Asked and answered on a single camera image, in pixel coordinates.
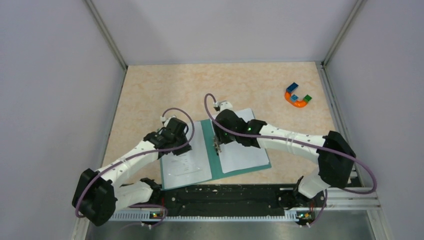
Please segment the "printed white paper sheet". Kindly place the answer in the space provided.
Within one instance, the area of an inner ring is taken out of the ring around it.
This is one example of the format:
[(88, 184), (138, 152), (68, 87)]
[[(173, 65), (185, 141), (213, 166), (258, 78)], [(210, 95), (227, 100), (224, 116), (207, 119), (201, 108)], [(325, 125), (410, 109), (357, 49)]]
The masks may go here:
[(176, 156), (172, 153), (160, 159), (162, 188), (176, 189), (206, 182), (212, 179), (202, 124), (194, 123), (194, 136), (190, 141), (192, 150)]

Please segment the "white paper sheets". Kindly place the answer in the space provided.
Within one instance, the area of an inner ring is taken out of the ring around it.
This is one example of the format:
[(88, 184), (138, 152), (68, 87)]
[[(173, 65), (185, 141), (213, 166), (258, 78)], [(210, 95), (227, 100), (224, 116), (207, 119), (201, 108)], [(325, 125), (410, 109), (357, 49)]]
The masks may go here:
[[(243, 120), (255, 119), (252, 109), (246, 108), (235, 111)], [(254, 146), (245, 147), (237, 142), (221, 144), (219, 160), (222, 173), (225, 175), (238, 175), (271, 167), (267, 152)]]

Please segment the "green plastic folder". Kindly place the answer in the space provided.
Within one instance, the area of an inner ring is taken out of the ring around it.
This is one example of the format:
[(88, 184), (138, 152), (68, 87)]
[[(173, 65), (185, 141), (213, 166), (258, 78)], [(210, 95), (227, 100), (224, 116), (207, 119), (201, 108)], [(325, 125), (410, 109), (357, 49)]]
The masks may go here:
[[(211, 174), (212, 174), (212, 179), (208, 180), (208, 181), (213, 181), (213, 180), (223, 179), (223, 178), (232, 177), (232, 176), (236, 176), (236, 175), (241, 175), (241, 174), (223, 174), (219, 155), (216, 155), (216, 152), (215, 152), (215, 149), (214, 149), (213, 138), (214, 138), (215, 134), (214, 134), (214, 131), (213, 131), (212, 121), (209, 120), (209, 119), (204, 119), (204, 120), (200, 120), (200, 122), (201, 122), (201, 126), (202, 126), (202, 132), (203, 132), (203, 136), (204, 136), (207, 156), (208, 156), (208, 159), (209, 159), (209, 165), (210, 165)], [(191, 127), (191, 128), (189, 128), (186, 136), (190, 137), (190, 136), (194, 136), (194, 134), (195, 134), (194, 127)]]

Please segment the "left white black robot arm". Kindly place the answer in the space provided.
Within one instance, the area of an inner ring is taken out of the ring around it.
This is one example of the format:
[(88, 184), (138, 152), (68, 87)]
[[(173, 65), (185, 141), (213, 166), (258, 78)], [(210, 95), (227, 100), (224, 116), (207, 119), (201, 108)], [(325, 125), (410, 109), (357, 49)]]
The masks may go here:
[(188, 124), (175, 116), (165, 119), (163, 127), (148, 133), (132, 150), (109, 165), (80, 175), (72, 199), (75, 215), (87, 218), (95, 226), (106, 223), (115, 212), (134, 204), (154, 207), (160, 193), (145, 181), (126, 184), (146, 165), (172, 153), (175, 156), (192, 149), (186, 136)]

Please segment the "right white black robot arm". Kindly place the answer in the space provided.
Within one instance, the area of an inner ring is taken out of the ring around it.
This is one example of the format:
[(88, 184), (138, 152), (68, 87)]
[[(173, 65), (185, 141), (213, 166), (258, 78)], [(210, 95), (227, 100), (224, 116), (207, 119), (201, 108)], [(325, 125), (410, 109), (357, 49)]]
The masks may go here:
[(218, 143), (236, 142), (244, 147), (273, 149), (305, 158), (317, 168), (298, 180), (293, 200), (307, 206), (313, 198), (329, 187), (343, 189), (348, 185), (356, 155), (342, 135), (310, 135), (284, 130), (263, 120), (243, 120), (233, 110), (219, 112), (212, 123)]

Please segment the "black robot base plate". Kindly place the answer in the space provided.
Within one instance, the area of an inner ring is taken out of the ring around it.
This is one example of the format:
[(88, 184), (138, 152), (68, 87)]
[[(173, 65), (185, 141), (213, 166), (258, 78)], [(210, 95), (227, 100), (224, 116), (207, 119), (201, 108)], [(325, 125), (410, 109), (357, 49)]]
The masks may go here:
[(158, 210), (163, 216), (263, 217), (283, 216), (296, 211), (299, 220), (312, 220), (315, 211), (325, 204), (324, 192), (312, 199), (295, 194), (294, 184), (197, 184), (160, 190), (153, 184), (153, 194), (146, 203), (132, 208)]

